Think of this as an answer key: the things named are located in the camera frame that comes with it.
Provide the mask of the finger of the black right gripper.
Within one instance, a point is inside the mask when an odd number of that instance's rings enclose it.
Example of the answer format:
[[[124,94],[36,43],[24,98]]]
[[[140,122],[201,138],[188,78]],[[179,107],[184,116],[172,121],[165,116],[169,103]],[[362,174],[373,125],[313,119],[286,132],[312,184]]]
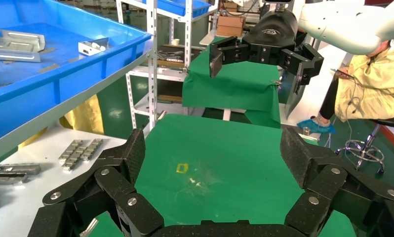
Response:
[[[249,47],[237,36],[228,37],[209,45],[209,74],[215,78],[223,65],[247,61]]]
[[[295,50],[281,50],[280,67],[295,76],[293,92],[299,94],[301,86],[308,85],[312,77],[318,76],[324,58],[308,43],[300,44]]]

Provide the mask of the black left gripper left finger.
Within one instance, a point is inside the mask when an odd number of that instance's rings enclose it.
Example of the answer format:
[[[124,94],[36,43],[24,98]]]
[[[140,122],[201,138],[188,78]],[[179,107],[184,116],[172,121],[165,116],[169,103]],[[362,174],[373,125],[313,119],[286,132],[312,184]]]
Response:
[[[78,237],[104,212],[126,237],[150,237],[162,229],[162,215],[135,188],[145,153],[141,129],[103,150],[86,172],[43,197],[29,236]]]

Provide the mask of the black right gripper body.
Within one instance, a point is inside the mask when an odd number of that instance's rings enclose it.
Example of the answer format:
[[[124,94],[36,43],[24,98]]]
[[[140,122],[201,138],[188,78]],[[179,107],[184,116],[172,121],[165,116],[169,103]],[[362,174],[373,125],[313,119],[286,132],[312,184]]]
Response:
[[[297,31],[298,22],[291,11],[267,12],[242,39],[247,45],[246,61],[279,65],[281,51],[295,49]]]

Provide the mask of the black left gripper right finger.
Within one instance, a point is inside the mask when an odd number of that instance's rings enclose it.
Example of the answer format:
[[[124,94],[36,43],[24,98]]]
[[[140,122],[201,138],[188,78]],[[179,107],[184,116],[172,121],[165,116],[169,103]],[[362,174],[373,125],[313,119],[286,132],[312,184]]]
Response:
[[[304,190],[287,226],[316,237],[338,211],[369,237],[394,237],[393,186],[355,170],[329,148],[305,142],[293,128],[283,129],[280,153]]]

